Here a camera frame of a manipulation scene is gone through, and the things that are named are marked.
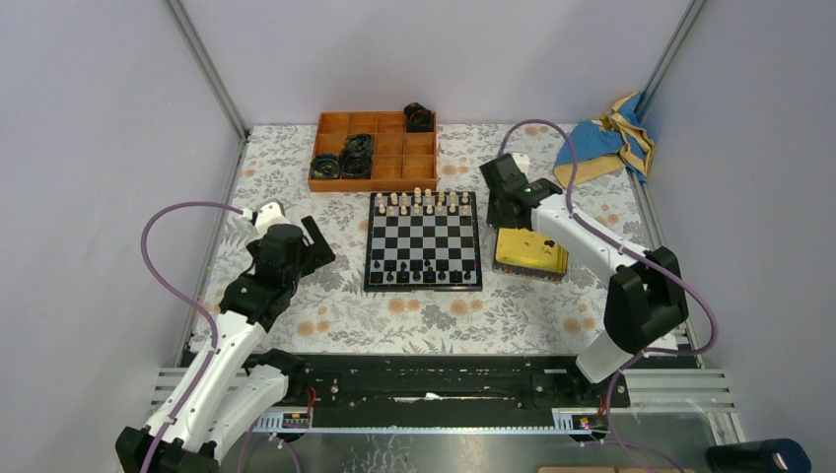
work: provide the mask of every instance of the black cylinder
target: black cylinder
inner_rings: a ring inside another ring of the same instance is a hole
[[[798,442],[769,439],[717,445],[706,450],[715,473],[810,473],[809,457]]]
[[[409,117],[412,116],[413,113],[415,113],[418,110],[423,110],[423,109],[425,109],[424,105],[422,105],[421,103],[418,103],[417,101],[414,101],[413,103],[411,103],[411,104],[409,104],[409,105],[407,105],[403,108],[403,114],[406,115],[406,119],[409,119]]]

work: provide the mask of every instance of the wooden block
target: wooden block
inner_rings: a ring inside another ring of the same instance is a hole
[[[611,466],[541,466],[537,473],[615,473]]]
[[[374,136],[372,177],[368,179],[312,179],[311,192],[435,191],[438,186],[436,132],[406,133],[401,111],[324,112],[313,144],[312,158],[338,155],[345,139],[358,133]]]
[[[618,468],[616,471],[617,473],[645,473],[644,468],[639,468],[637,466]],[[658,471],[659,473],[679,473],[679,470],[677,470],[676,468],[656,468],[656,471]],[[685,471],[687,473],[694,473],[694,470],[690,468],[686,468]]]

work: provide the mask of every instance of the red wire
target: red wire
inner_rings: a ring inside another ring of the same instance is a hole
[[[308,388],[308,426],[311,425],[311,409],[314,407],[314,403],[316,402],[316,389],[313,387]]]

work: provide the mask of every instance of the metal frame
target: metal frame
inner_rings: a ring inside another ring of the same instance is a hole
[[[157,389],[152,397],[152,407],[158,408],[169,398],[185,373],[182,368],[163,368],[157,378]],[[708,419],[717,444],[745,441],[735,412],[729,383],[721,370],[628,370],[624,372],[632,406],[613,409],[612,412],[632,414],[677,414],[699,412]],[[246,382],[246,373],[239,370],[228,388],[228,394]],[[270,408],[256,423],[258,432],[298,434],[512,434],[512,435],[573,435],[567,419],[577,414],[595,414],[595,409],[554,408],[554,427],[490,428],[312,428],[283,429],[277,418],[283,413],[305,413],[295,406]]]
[[[221,197],[221,202],[231,202],[233,198],[233,192],[235,192],[236,184],[238,183],[239,178],[241,177],[241,164],[244,162],[244,153],[246,153],[246,138],[242,138],[238,145],[238,154],[233,161],[233,165],[230,168],[229,176],[227,177],[227,182],[224,184],[224,194]],[[212,264],[212,260],[215,259],[215,255],[218,253],[218,248],[221,245],[221,235],[223,234],[224,229],[224,222],[227,221],[227,211],[220,210],[217,212],[215,217],[215,224],[212,227],[212,239],[209,240],[209,245],[206,247],[206,254],[203,256],[203,264],[200,266],[204,270],[200,272],[200,277],[197,280],[197,285],[194,288],[194,292],[191,295],[191,298],[199,301],[201,295],[206,291],[206,286],[209,284],[209,271],[206,271]],[[179,342],[177,343],[174,352],[174,364],[176,366],[180,366],[182,362],[182,357],[185,352],[188,351],[188,340],[191,338],[191,332],[194,330],[194,325],[197,323],[197,314],[194,310],[190,307],[188,310],[188,315],[186,317],[186,322],[183,325],[182,332],[180,333]]]
[[[232,96],[230,96],[227,87],[224,85],[224,81],[221,80],[221,75],[218,74],[215,63],[209,57],[209,52],[206,51],[206,46],[203,45],[203,40],[197,34],[197,30],[191,22],[188,13],[185,11],[182,2],[180,0],[163,0],[163,3],[168,7],[174,24],[182,34],[183,41],[188,46],[189,51],[191,51],[194,62],[206,79],[209,89],[212,91],[215,99],[218,100],[218,104],[230,121],[230,126],[233,127],[240,139],[245,139],[248,134],[246,122],[241,117],[241,113],[238,111],[238,107],[233,101]]]
[[[668,45],[666,46],[662,57],[652,72],[647,85],[644,89],[644,97],[639,103],[637,113],[639,120],[643,120],[650,110],[656,98],[656,93],[660,88],[663,79],[672,64],[676,54],[680,50],[683,42],[688,37],[691,29],[700,14],[703,12],[709,0],[691,0],[685,13],[682,16],[677,28],[672,35]],[[189,48],[192,56],[198,65],[201,73],[206,79],[209,88],[213,95],[218,100],[218,103],[224,114],[230,122],[235,132],[240,138],[239,154],[232,166],[230,177],[227,181],[224,190],[224,200],[230,201],[232,198],[235,184],[239,176],[241,162],[244,158],[246,149],[246,140],[248,129],[244,119],[241,116],[235,102],[229,94],[224,85],[220,74],[206,50],[203,41],[198,35],[194,24],[191,22],[185,7],[181,0],[164,0],[170,14],[177,25],[183,40]],[[650,194],[650,189],[647,184],[639,182],[638,177],[631,173],[631,179],[636,194],[636,201],[639,211],[648,229],[650,244],[653,246],[663,245],[665,243],[662,227],[659,222],[659,216],[653,203]],[[223,213],[219,213],[213,229],[213,238],[204,258],[203,268],[206,268],[211,263],[212,258],[217,252],[217,248],[221,238],[221,230],[226,220]],[[202,271],[200,281],[195,288],[195,296],[202,294],[208,280],[208,273]],[[190,316],[189,322],[186,324],[181,343],[177,347],[177,363],[181,361],[180,357],[186,352],[184,348],[188,342],[189,335],[195,323],[195,317]],[[690,320],[686,321],[679,328],[673,331],[676,336],[677,345],[688,345],[690,347],[699,346],[696,332]],[[628,384],[631,401],[633,406],[629,409],[615,409],[614,412],[637,412],[637,413],[693,413],[694,411],[701,412],[705,415],[715,435],[717,444],[744,441],[745,438],[740,427],[737,413],[734,409],[733,399],[729,393],[727,380],[720,370],[704,370],[705,367],[702,356],[696,357],[697,369],[683,369],[683,370],[668,370],[668,369],[633,369],[625,372],[625,378]],[[157,380],[157,389],[154,393],[152,406],[156,409],[161,402],[164,402],[171,391],[176,387],[177,383],[182,378],[185,369],[180,368],[164,368],[161,369]],[[233,385],[230,389],[234,389],[239,384],[244,382],[245,373],[243,370],[239,371],[234,378]],[[274,407],[267,411],[259,420],[259,428],[263,429],[270,427],[271,422],[275,421],[276,413],[286,412],[291,410],[293,412],[300,412],[298,408],[293,407]],[[365,434],[427,434],[427,433],[445,433],[445,434],[570,434],[567,431],[566,416],[572,414],[591,414],[593,411],[584,409],[553,409],[553,417],[555,419],[554,429],[548,428],[513,428],[513,427],[499,427],[491,429],[311,429],[307,432],[328,432],[328,433],[365,433]]]
[[[648,114],[648,110],[650,110],[651,106],[653,106],[653,102],[656,99],[656,92],[662,84],[664,76],[670,68],[670,64],[673,62],[673,59],[676,57],[676,54],[679,52],[679,48],[682,47],[682,43],[688,37],[688,34],[691,33],[691,28],[697,22],[697,18],[699,18],[700,14],[702,14],[703,9],[708,2],[709,0],[691,0],[691,3],[689,3],[688,7],[685,9],[682,19],[679,20],[679,25],[676,26],[673,36],[670,37],[670,41],[662,53],[662,57],[660,57],[656,68],[654,68],[650,79],[648,79],[648,84],[644,89],[644,97],[639,102],[639,106],[636,107],[636,113],[640,122],[644,121],[645,116]]]

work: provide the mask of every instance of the chessboard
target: chessboard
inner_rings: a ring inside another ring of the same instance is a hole
[[[372,194],[364,289],[481,291],[476,222],[473,192]]]

